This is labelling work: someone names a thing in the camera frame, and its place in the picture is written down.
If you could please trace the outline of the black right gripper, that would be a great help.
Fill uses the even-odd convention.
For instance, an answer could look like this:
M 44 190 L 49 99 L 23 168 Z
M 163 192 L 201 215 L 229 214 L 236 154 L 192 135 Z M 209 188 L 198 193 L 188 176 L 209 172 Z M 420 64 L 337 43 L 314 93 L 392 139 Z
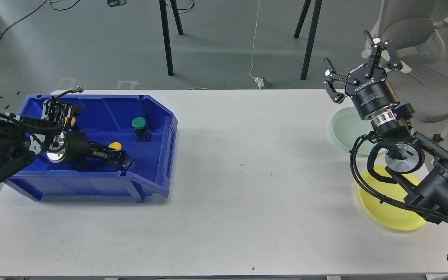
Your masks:
M 368 120 L 375 111 L 384 107 L 394 109 L 400 104 L 397 95 L 387 82 L 386 71 L 379 67 L 380 59 L 383 57 L 387 61 L 385 65 L 387 69 L 402 70 L 403 63 L 390 40 L 381 41 L 379 37 L 373 38 L 367 30 L 363 33 L 371 47 L 363 51 L 363 58 L 367 59 L 366 64 L 350 71 L 350 77 L 347 77 L 338 75 L 331 60 L 325 58 L 327 71 L 322 85 L 334 103 L 343 103 L 346 95 L 336 91 L 334 81 L 345 83 L 346 94 L 351 97 L 359 117 Z

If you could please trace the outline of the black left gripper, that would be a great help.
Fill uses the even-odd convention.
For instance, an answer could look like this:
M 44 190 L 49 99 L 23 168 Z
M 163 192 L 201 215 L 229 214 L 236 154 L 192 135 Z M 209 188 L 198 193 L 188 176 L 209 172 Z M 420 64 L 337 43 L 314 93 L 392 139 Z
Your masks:
M 46 157 L 52 163 L 69 164 L 73 168 L 84 168 L 86 157 L 113 163 L 121 168 L 128 168 L 132 159 L 122 150 L 120 142 L 103 145 L 98 142 L 88 142 L 86 135 L 78 131 L 62 132 L 59 142 L 60 151 L 47 152 Z

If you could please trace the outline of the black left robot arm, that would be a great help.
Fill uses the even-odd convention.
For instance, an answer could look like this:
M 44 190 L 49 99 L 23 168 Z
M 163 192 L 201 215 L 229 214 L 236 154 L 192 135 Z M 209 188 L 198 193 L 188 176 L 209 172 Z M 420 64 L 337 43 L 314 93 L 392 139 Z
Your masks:
M 120 145 L 91 142 L 75 126 L 81 109 L 62 97 L 83 90 L 77 86 L 46 99 L 40 118 L 0 113 L 0 183 L 30 166 L 37 155 L 45 155 L 52 163 L 82 166 L 86 158 L 94 158 L 129 167 L 132 159 Z

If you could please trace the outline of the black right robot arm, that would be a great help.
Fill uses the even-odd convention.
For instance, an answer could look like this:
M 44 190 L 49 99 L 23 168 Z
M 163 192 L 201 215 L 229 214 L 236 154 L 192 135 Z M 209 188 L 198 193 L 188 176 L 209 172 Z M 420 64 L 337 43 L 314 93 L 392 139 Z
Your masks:
M 386 73 L 386 68 L 402 69 L 403 62 L 390 40 L 363 33 L 371 46 L 367 62 L 340 75 L 326 58 L 322 82 L 334 103 L 350 97 L 360 119 L 372 125 L 372 131 L 359 136 L 350 150 L 355 182 L 379 203 L 412 211 L 428 222 L 448 223 L 448 151 L 425 135 L 411 132 L 414 109 L 409 103 L 400 104 Z M 384 51 L 389 55 L 386 68 L 380 67 Z M 403 201 L 375 190 L 359 173 L 355 158 L 365 141 L 374 144 L 367 159 L 368 173 L 379 182 L 399 185 L 406 193 Z

